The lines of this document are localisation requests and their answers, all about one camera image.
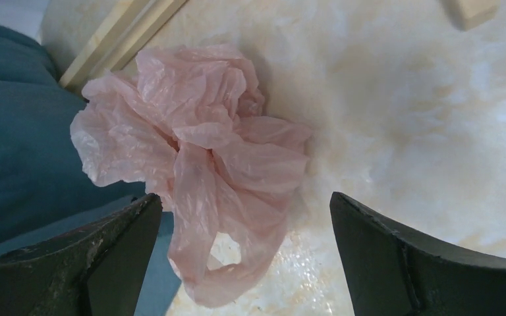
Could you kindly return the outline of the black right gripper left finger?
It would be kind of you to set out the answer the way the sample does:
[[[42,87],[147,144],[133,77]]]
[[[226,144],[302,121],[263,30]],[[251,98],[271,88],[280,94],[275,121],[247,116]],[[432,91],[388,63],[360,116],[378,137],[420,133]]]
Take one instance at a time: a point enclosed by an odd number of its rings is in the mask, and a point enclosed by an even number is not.
[[[0,315],[133,315],[161,223],[149,194],[114,214],[0,255]]]

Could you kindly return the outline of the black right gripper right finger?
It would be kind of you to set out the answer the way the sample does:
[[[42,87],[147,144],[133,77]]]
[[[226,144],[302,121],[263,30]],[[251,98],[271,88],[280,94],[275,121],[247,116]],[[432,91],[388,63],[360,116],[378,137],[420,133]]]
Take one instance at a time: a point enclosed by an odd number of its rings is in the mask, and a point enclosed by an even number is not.
[[[506,315],[506,258],[444,242],[332,194],[356,315]]]

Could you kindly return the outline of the pink plastic trash bag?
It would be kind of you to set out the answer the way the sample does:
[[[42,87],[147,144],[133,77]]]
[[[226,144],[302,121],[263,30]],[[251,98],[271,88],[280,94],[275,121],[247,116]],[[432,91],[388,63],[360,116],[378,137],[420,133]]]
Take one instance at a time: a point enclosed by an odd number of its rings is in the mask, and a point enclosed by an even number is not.
[[[83,87],[72,143],[96,186],[143,182],[167,204],[168,258],[187,294],[227,305],[283,242],[311,129],[263,114],[254,65],[235,46],[153,47],[136,66]]]

